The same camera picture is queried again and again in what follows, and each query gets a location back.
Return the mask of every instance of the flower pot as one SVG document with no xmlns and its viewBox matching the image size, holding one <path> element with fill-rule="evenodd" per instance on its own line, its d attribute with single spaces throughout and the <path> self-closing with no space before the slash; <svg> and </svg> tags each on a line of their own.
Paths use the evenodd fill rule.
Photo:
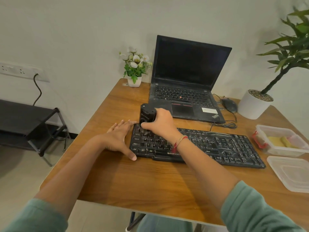
<svg viewBox="0 0 309 232">
<path fill-rule="evenodd" d="M 247 90 L 238 104 L 238 113 L 243 117 L 255 120 L 259 118 L 271 103 L 252 96 Z"/>
<path fill-rule="evenodd" d="M 128 77 L 128 84 L 130 87 L 139 87 L 141 85 L 141 77 L 138 77 L 135 84 L 131 77 Z"/>
</svg>

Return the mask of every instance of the plant stem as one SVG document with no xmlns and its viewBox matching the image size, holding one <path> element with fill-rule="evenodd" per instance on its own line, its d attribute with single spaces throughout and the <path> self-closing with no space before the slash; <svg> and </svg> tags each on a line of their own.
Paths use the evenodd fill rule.
<svg viewBox="0 0 309 232">
<path fill-rule="evenodd" d="M 287 66 L 285 69 L 281 70 L 279 75 L 276 76 L 275 79 L 273 79 L 268 86 L 266 86 L 265 89 L 263 89 L 260 94 L 265 95 L 282 77 L 284 74 L 286 74 L 289 70 L 291 69 L 291 67 Z"/>
</svg>

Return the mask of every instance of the potted plant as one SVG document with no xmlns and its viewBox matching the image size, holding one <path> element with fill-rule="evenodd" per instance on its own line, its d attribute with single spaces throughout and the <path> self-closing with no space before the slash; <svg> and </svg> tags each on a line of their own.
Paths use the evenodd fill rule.
<svg viewBox="0 0 309 232">
<path fill-rule="evenodd" d="M 273 102 L 273 98 L 267 92 L 282 78 L 282 76 L 292 68 L 302 67 L 309 69 L 309 10 L 299 11 L 294 7 L 294 12 L 290 16 L 298 16 L 302 21 L 301 23 L 292 23 L 287 17 L 286 20 L 281 21 L 290 26 L 295 35 L 288 36 L 281 34 L 280 38 L 265 45 L 275 44 L 278 47 L 264 54 L 264 55 L 277 55 L 278 60 L 269 60 L 269 63 L 275 64 L 275 72 L 280 70 L 279 75 L 266 86 L 262 91 L 248 90 L 239 102 L 238 113 L 249 119 L 257 119 Z"/>
<path fill-rule="evenodd" d="M 128 76 L 130 87 L 139 87 L 141 85 L 142 75 L 146 74 L 147 69 L 152 66 L 149 57 L 147 55 L 137 54 L 137 50 L 133 47 L 129 47 L 127 54 L 119 52 L 119 55 L 126 62 L 123 77 Z"/>
</svg>

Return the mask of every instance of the hand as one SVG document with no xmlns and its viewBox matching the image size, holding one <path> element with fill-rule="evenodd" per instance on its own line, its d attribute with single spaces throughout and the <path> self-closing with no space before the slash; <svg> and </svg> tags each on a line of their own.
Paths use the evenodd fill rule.
<svg viewBox="0 0 309 232">
<path fill-rule="evenodd" d="M 144 122 L 141 124 L 141 127 L 163 137 L 171 144 L 175 144 L 182 134 L 177 130 L 171 113 L 163 108 L 156 108 L 156 110 L 157 116 L 155 121 L 150 123 Z"/>
<path fill-rule="evenodd" d="M 132 127 L 132 125 L 136 124 L 136 121 L 128 120 L 125 122 L 122 120 L 119 124 L 115 123 L 106 134 L 102 134 L 103 143 L 105 144 L 105 148 L 110 151 L 120 151 L 126 156 L 128 156 L 131 160 L 135 161 L 136 155 L 126 146 L 125 144 L 125 136 L 128 131 Z"/>
</svg>

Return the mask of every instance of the plastic food container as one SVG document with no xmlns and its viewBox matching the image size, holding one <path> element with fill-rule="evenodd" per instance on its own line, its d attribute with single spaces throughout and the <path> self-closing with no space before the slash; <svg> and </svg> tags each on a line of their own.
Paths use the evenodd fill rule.
<svg viewBox="0 0 309 232">
<path fill-rule="evenodd" d="M 289 191 L 309 193 L 308 161 L 297 158 L 268 156 L 267 162 Z"/>
<path fill-rule="evenodd" d="M 291 129 L 257 125 L 252 137 L 266 154 L 297 157 L 309 153 L 309 145 Z M 293 146 L 299 149 L 275 146 L 268 137 L 286 137 Z"/>
</svg>

